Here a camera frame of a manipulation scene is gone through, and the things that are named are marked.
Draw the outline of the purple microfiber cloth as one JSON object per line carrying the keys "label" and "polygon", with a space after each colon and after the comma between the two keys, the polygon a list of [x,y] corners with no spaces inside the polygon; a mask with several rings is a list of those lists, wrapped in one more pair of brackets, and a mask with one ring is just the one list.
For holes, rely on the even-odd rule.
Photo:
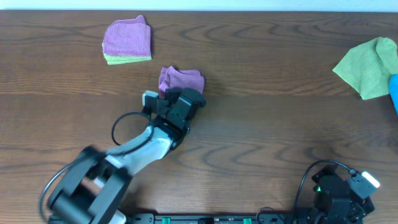
{"label": "purple microfiber cloth", "polygon": [[203,93],[205,78],[199,70],[177,70],[170,67],[162,67],[159,76],[159,93],[164,96],[166,90],[172,88],[192,88]]}

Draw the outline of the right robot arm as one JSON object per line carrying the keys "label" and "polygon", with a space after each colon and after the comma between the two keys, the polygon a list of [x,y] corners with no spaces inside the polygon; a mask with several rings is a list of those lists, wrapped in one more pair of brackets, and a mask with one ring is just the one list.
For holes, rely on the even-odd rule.
{"label": "right robot arm", "polygon": [[375,210],[371,195],[381,186],[369,172],[351,171],[346,180],[327,165],[312,176],[315,198],[309,224],[361,224]]}

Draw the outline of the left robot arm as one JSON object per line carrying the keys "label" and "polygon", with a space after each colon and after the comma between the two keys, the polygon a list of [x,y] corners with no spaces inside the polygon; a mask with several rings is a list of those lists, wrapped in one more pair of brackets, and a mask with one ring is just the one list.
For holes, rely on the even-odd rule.
{"label": "left robot arm", "polygon": [[88,146],[54,175],[60,182],[39,201],[41,215],[43,207],[52,212],[45,223],[127,223],[119,206],[131,180],[183,142],[206,100],[192,88],[173,88],[164,96],[145,91],[142,104],[139,115],[148,120],[142,134],[107,151]]}

